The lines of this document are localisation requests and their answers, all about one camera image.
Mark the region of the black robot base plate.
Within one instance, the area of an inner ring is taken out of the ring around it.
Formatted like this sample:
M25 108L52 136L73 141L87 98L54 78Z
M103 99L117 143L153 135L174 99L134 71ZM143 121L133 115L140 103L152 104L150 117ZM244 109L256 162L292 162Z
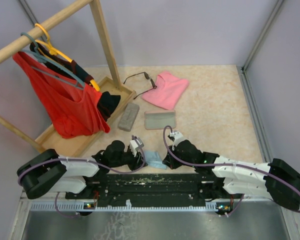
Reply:
M241 194L227 193L222 181L198 173L106 174L88 180L79 193L67 192L66 200L89 200L86 210L190 210L230 212Z

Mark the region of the tortoiseshell sunglasses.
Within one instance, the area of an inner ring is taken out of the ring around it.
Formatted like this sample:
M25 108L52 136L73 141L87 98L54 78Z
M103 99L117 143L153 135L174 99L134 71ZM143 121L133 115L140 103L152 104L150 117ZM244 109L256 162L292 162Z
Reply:
M155 89L158 87L158 86L155 84L154 80L151 78L151 76L150 76L147 72L145 72L145 71L142 71L142 72L139 72L139 73L135 73L135 74L133 74L133 75L128 76L128 77L124 80L123 84L125 84L125 83L127 82L128 79L130 79L130 78L132 78L132 77L135 77L135 76L138 76L138 75L144 75L144 77L145 77L147 80L150 81L152 88L149 89L149 90L146 90L146 91L144 91L144 92L141 92L141 93L137 94L137 95L133 98L134 100L135 100L137 97L139 97L139 96L141 96L141 95L143 95L143 94L145 94L145 93L147 93L147 92L149 92L149 91L151 91L151 90L155 90Z

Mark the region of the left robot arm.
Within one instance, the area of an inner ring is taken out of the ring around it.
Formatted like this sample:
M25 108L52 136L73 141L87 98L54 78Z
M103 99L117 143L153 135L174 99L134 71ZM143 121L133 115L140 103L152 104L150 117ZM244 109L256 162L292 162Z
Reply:
M87 199L93 195L94 186L88 180L95 180L109 172L122 174L117 168L127 165L127 174L135 173L146 166L144 143L138 137L128 146L114 140L105 150L90 157L69 157L47 149L16 172L17 183L23 187L30 200L47 193L72 193Z

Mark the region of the grey glasses case green lining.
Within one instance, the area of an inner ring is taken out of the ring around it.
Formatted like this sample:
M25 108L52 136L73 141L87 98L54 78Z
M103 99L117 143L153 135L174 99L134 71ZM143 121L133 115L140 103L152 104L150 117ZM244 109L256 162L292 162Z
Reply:
M140 106L135 103L128 103L118 123L118 128L130 132L133 128Z

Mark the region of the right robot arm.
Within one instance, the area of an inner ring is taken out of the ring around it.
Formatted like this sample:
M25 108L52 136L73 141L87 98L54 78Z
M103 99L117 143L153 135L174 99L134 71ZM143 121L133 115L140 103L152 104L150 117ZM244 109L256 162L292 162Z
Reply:
M257 196L300 213L300 174L281 159L275 158L271 163L236 161L200 151L187 139L165 148L165 165L171 169L191 167L203 178L198 195L204 200Z

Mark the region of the pink glasses case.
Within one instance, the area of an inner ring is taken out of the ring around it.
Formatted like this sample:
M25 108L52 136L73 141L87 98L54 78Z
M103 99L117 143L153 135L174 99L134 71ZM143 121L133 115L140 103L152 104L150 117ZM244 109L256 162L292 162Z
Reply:
M166 126L175 128L177 125L175 110L156 110L144 112L146 130L163 130Z

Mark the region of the small light blue cloth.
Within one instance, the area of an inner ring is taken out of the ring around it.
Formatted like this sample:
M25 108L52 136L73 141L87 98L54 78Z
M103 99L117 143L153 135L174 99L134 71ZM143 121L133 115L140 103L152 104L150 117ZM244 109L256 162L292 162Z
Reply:
M157 151L149 151L146 150L144 152L145 162L149 167L156 169L166 170L167 166L163 164L163 160L161 159L159 153Z

